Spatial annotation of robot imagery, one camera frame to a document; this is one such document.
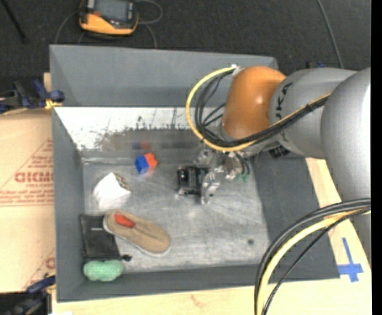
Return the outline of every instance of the blue block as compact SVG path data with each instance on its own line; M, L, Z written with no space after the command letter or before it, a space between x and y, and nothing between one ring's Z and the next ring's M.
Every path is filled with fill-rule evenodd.
M144 156L139 156L136 158L134 164L140 174L145 174L149 170L149 164Z

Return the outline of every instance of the tripod leg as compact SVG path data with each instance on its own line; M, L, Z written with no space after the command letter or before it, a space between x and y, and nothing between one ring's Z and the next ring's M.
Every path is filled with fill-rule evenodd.
M22 43L27 43L28 38L26 37L25 33L23 32L22 28L20 27L16 17L13 15L12 10L10 9L9 5L7 4L7 1L6 0L0 0L0 1L3 4L4 8L6 9L6 12L7 12L8 16L10 17L10 19L12 20L14 26L16 27L16 30L19 33L20 39L22 40Z

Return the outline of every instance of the black floor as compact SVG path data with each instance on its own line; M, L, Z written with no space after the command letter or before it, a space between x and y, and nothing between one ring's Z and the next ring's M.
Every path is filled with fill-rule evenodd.
M16 79L49 70L48 46L80 0L7 0L29 42L23 44L0 3L0 91ZM361 70L371 65L371 0L321 0L339 54L317 0L154 0L163 18L151 25L159 49L270 55L285 74L310 64ZM145 19L157 8L140 4ZM101 42L82 36L71 17L59 43L152 48L145 26L127 38ZM0 296L0 313L21 296Z

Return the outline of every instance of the gray bin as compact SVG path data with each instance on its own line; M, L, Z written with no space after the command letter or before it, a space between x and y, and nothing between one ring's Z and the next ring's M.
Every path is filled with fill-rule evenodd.
M201 143L184 118L186 95L213 70L237 64L277 68L265 56L52 45L53 89L66 94L53 112L57 299L73 301L253 285L270 240L318 207L303 158L261 154L248 182L226 182L210 205L176 195L176 169L193 162ZM226 98L222 82L213 106ZM139 176L134 160L153 152L159 164ZM79 215L99 214L93 186L106 173L124 176L133 192L123 209L150 219L171 236L169 254L133 255L122 277L90 282L81 271ZM286 269L292 251L273 279ZM336 278L324 238L291 278Z

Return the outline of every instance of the blue tape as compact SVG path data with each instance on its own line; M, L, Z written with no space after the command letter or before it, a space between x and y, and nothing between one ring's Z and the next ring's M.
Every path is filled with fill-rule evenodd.
M348 264L337 265L338 273L340 275L347 274L350 278L350 282L359 281L357 274L363 273L363 268L361 264L355 264L350 253L349 245L347 239L343 238L344 248L346 250L347 257L349 258Z

